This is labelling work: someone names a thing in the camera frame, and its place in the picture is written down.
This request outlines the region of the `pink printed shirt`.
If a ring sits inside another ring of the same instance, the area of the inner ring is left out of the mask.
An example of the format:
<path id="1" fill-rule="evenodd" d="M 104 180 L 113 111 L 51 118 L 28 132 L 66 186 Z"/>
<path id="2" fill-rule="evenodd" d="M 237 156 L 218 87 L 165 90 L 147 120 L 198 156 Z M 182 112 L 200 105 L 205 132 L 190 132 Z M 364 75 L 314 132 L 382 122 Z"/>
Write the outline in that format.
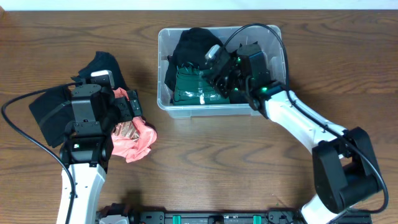
<path id="1" fill-rule="evenodd" d="M 124 157 L 127 163 L 138 161 L 150 153 L 150 146 L 157 140 L 157 132 L 142 116 L 119 123 L 111 135 L 113 156 Z"/>

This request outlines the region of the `dark navy garment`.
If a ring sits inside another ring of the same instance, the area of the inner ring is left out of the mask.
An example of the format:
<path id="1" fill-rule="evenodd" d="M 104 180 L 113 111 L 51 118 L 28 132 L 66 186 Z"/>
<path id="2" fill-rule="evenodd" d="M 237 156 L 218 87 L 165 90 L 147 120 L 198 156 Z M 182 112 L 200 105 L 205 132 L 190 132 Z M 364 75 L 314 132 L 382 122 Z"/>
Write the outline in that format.
<path id="1" fill-rule="evenodd" d="M 89 78 L 91 73 L 101 70 L 109 70 L 112 72 L 114 90 L 118 88 L 129 90 L 116 58 L 109 52 L 97 51 L 94 59 L 78 72 L 77 77 L 71 77 L 71 79 L 77 82 L 80 78 Z"/>

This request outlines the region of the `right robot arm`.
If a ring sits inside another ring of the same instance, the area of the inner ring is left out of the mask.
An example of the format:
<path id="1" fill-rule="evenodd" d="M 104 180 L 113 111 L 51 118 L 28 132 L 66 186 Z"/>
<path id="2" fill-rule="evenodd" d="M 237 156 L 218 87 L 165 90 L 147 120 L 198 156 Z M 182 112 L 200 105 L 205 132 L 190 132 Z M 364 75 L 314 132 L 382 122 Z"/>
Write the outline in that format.
<path id="1" fill-rule="evenodd" d="M 287 82 L 272 76 L 258 44 L 205 54 L 204 79 L 223 97 L 242 93 L 250 107 L 281 125 L 311 153 L 316 195 L 300 213 L 305 223 L 334 223 L 358 202 L 386 190 L 369 135 L 329 122 L 302 103 Z"/>

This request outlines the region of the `black garment with strap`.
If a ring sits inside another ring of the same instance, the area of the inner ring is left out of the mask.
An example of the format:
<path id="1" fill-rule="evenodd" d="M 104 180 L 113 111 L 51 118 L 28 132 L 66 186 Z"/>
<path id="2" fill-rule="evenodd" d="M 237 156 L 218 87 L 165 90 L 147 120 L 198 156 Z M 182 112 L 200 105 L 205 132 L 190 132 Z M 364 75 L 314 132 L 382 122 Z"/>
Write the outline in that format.
<path id="1" fill-rule="evenodd" d="M 74 121 L 69 87 L 46 91 L 29 105 L 47 144 L 55 148 L 64 142 L 65 130 Z"/>

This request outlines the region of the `clear plastic storage bin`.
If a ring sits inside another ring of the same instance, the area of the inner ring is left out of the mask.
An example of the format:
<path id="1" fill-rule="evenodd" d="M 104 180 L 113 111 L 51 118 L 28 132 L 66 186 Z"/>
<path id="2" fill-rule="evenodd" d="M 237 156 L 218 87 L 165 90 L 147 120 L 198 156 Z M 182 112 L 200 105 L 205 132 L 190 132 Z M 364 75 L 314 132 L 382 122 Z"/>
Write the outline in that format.
<path id="1" fill-rule="evenodd" d="M 160 109 L 168 112 L 170 117 L 191 118 L 193 116 L 259 116 L 248 104 L 228 105 L 193 105 L 174 106 L 172 104 L 173 91 L 164 83 L 169 66 L 167 56 L 172 55 L 180 36 L 186 28 L 164 28 L 158 35 L 158 81 L 157 104 Z M 236 50 L 240 45 L 257 42 L 266 58 L 267 69 L 274 80 L 285 83 L 285 59 L 282 46 L 275 35 L 259 26 L 252 26 L 242 30 L 227 44 L 228 52 Z"/>

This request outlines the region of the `large black garment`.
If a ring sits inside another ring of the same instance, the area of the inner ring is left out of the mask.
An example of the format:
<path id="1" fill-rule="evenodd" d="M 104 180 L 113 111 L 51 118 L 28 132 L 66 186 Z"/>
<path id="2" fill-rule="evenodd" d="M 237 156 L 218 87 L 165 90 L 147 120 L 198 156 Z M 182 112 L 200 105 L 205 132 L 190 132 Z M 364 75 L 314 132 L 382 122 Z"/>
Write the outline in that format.
<path id="1" fill-rule="evenodd" d="M 182 32 L 173 54 L 167 57 L 169 66 L 164 83 L 173 91 L 173 94 L 177 67 L 190 62 L 200 70 L 209 69 L 206 65 L 205 54 L 216 44 L 223 47 L 222 41 L 208 29 L 195 27 Z M 271 82 L 271 74 L 267 69 L 266 58 L 257 42 L 240 45 L 234 51 L 238 56 L 239 74 L 236 88 L 228 98 L 230 104 L 242 104 L 248 102 L 251 93 L 266 87 Z"/>

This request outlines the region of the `dark green garment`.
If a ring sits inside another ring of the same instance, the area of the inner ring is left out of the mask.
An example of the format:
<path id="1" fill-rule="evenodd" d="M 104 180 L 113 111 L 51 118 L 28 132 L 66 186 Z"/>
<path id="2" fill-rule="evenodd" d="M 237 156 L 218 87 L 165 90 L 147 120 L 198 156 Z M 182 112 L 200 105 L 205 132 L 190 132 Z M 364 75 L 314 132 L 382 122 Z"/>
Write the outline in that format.
<path id="1" fill-rule="evenodd" d="M 174 106 L 225 105 L 230 104 L 229 98 L 223 98 L 205 80 L 209 69 L 200 70 L 192 63 L 177 67 L 176 84 L 172 102 Z"/>

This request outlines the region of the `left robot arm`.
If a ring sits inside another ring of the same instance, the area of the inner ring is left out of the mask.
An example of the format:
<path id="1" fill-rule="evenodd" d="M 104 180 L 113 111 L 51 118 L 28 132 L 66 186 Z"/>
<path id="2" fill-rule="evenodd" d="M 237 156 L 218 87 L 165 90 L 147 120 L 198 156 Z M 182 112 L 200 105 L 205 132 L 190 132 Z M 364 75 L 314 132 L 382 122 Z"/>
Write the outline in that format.
<path id="1" fill-rule="evenodd" d="M 116 97 L 105 75 L 89 78 L 72 90 L 74 119 L 60 149 L 64 164 L 57 223 L 94 223 L 117 124 L 142 114 L 136 90 Z"/>

